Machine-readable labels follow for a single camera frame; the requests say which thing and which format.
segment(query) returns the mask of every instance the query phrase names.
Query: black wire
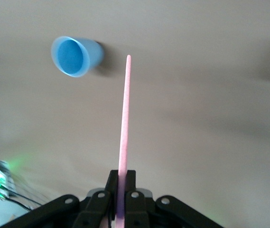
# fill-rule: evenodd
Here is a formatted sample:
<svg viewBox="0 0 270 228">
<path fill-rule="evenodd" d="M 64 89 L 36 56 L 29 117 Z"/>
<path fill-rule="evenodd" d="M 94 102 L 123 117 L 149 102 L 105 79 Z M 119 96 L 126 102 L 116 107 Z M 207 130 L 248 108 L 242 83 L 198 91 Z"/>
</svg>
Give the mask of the black wire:
<svg viewBox="0 0 270 228">
<path fill-rule="evenodd" d="M 22 198 L 25 198 L 25 199 L 27 199 L 27 200 L 33 202 L 33 203 L 36 203 L 37 205 L 42 206 L 42 204 L 40 204 L 40 203 L 34 201 L 33 199 L 27 198 L 26 196 L 23 196 L 23 195 L 21 195 L 21 194 L 18 194 L 18 193 L 16 193 L 16 192 L 12 191 L 12 190 L 9 190 L 8 188 L 5 188 L 4 186 L 1 186 L 1 188 L 7 190 L 8 192 L 10 192 L 10 193 L 12 193 L 12 194 L 15 194 L 15 195 L 17 195 L 17 196 L 20 196 L 20 197 L 22 197 Z"/>
<path fill-rule="evenodd" d="M 26 196 L 26 197 L 28 197 L 28 198 L 30 198 L 30 199 L 35 200 L 36 202 L 38 202 L 38 200 L 36 200 L 35 198 L 33 198 L 30 195 L 26 194 L 26 192 L 24 192 L 24 191 L 18 191 L 18 194 L 21 194 L 23 196 Z M 33 203 L 31 201 L 28 201 L 28 205 L 27 206 L 30 207 L 30 208 L 35 208 L 36 207 L 35 203 Z"/>
<path fill-rule="evenodd" d="M 47 199 L 46 196 L 44 196 L 43 194 L 39 193 L 39 194 L 41 194 L 44 198 L 46 198 L 48 201 L 46 201 L 45 199 L 42 199 L 41 197 L 39 197 L 39 196 L 35 195 L 34 193 L 32 193 L 32 192 L 28 191 L 27 189 L 25 189 L 24 186 L 25 186 L 25 187 L 28 187 L 28 186 L 26 186 L 25 184 L 20 185 L 20 184 L 17 184 L 17 183 L 15 183 L 15 182 L 12 182 L 12 181 L 7 181 L 7 182 L 10 183 L 10 184 L 12 184 L 12 185 L 15 185 L 18 189 L 24 190 L 24 191 L 27 192 L 28 194 L 34 196 L 35 198 L 38 198 L 39 200 L 43 201 L 44 203 L 47 203 L 47 202 L 49 201 L 49 199 Z"/>
<path fill-rule="evenodd" d="M 10 201 L 10 202 L 13 202 L 13 203 L 18 204 L 19 206 L 21 206 L 22 208 L 24 208 L 24 209 L 26 209 L 26 210 L 28 210 L 28 211 L 32 211 L 32 209 L 26 207 L 25 205 L 23 205 L 22 203 L 20 203 L 20 202 L 14 200 L 14 199 L 10 199 L 10 198 L 8 198 L 8 197 L 5 197 L 5 199 L 6 199 L 7 201 Z"/>
<path fill-rule="evenodd" d="M 14 179 L 14 178 L 18 179 L 20 182 L 23 183 L 22 185 L 24 185 L 24 186 L 27 187 L 27 188 L 32 189 L 32 190 L 35 191 L 36 193 L 39 193 L 39 194 L 40 194 L 41 196 L 43 196 L 46 200 L 41 199 L 40 197 L 38 197 L 38 196 L 34 195 L 33 193 L 29 192 L 28 190 L 26 190 L 26 191 L 29 192 L 30 194 L 34 195 L 35 197 L 39 198 L 40 200 L 42 200 L 42 201 L 45 202 L 45 203 L 50 201 L 50 199 L 49 199 L 47 196 L 43 195 L 41 192 L 38 192 L 36 189 L 34 189 L 34 188 L 32 188 L 31 186 L 29 186 L 22 178 L 18 177 L 16 174 L 13 173 L 12 176 L 13 176 L 13 177 L 12 177 L 13 179 Z"/>
</svg>

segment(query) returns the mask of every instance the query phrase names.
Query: blue plastic cup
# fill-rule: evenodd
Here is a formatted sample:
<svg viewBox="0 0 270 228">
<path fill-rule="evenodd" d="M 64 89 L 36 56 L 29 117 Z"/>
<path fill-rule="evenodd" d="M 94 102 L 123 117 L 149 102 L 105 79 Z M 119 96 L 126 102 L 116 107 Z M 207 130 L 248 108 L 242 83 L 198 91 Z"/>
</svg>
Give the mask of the blue plastic cup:
<svg viewBox="0 0 270 228">
<path fill-rule="evenodd" d="M 63 73 L 81 77 L 102 62 L 104 50 L 91 39 L 58 37 L 51 47 L 51 56 Z"/>
</svg>

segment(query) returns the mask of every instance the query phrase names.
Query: screw hole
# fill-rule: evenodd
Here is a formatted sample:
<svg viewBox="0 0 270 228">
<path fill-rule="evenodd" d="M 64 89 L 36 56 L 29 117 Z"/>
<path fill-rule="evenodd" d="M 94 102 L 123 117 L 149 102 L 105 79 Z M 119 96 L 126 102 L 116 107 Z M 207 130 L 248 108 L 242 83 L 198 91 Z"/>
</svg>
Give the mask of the screw hole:
<svg viewBox="0 0 270 228">
<path fill-rule="evenodd" d="M 84 220 L 84 221 L 82 222 L 82 225 L 83 225 L 83 226 L 87 226 L 87 225 L 89 225 L 89 221 Z"/>
<path fill-rule="evenodd" d="M 169 204 L 170 202 L 169 202 L 169 199 L 168 198 L 162 198 L 161 199 L 161 203 L 163 203 L 163 204 Z"/>
<path fill-rule="evenodd" d="M 135 226 L 140 226 L 140 225 L 141 225 L 141 222 L 138 221 L 138 220 L 135 220 L 135 221 L 134 221 L 134 225 L 135 225 Z"/>
<path fill-rule="evenodd" d="M 133 198 L 138 198 L 138 197 L 139 197 L 139 193 L 137 193 L 137 192 L 135 191 L 135 192 L 133 192 L 133 193 L 131 194 L 131 196 L 132 196 Z"/>
<path fill-rule="evenodd" d="M 69 204 L 69 203 L 72 203 L 72 202 L 73 202 L 73 199 L 72 198 L 68 198 L 68 199 L 65 200 L 65 203 L 66 204 Z"/>
<path fill-rule="evenodd" d="M 105 194 L 103 193 L 103 192 L 100 192 L 99 194 L 98 194 L 98 198 L 103 198 L 105 196 Z"/>
</svg>

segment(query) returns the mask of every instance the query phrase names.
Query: pink stick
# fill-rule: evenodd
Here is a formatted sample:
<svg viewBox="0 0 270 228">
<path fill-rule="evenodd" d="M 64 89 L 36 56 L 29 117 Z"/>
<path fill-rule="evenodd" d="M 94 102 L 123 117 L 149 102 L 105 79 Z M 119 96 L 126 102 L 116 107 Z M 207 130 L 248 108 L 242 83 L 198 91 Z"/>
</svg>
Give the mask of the pink stick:
<svg viewBox="0 0 270 228">
<path fill-rule="evenodd" d="M 127 144 L 128 144 L 128 128 L 129 128 L 129 104 L 130 104 L 130 55 L 126 58 L 124 96 L 122 108 L 121 138 L 120 138 L 120 154 L 118 168 L 118 195 L 117 195 L 117 213 L 116 228 L 124 228 L 124 192 L 127 173 Z"/>
</svg>

